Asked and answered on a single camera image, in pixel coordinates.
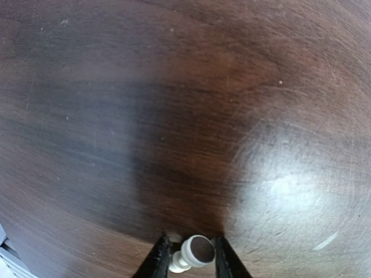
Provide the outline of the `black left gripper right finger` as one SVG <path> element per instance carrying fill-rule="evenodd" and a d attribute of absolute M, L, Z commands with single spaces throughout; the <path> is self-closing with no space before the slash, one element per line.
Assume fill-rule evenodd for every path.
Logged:
<path fill-rule="evenodd" d="M 216 251 L 215 270 L 217 278 L 252 278 L 229 241 L 224 236 L 213 239 Z"/>

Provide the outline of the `white chess queen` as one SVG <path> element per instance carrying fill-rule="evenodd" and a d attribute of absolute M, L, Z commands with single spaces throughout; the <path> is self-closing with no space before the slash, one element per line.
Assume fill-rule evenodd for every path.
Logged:
<path fill-rule="evenodd" d="M 214 245 L 203 235 L 189 237 L 176 251 L 169 264 L 172 273 L 183 273 L 191 268 L 203 268 L 211 264 L 216 256 Z"/>

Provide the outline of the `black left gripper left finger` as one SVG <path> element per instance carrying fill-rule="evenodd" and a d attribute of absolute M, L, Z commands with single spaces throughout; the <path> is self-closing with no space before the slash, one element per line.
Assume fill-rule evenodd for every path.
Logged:
<path fill-rule="evenodd" d="M 136 271 L 136 278 L 168 278 L 172 244 L 162 235 Z"/>

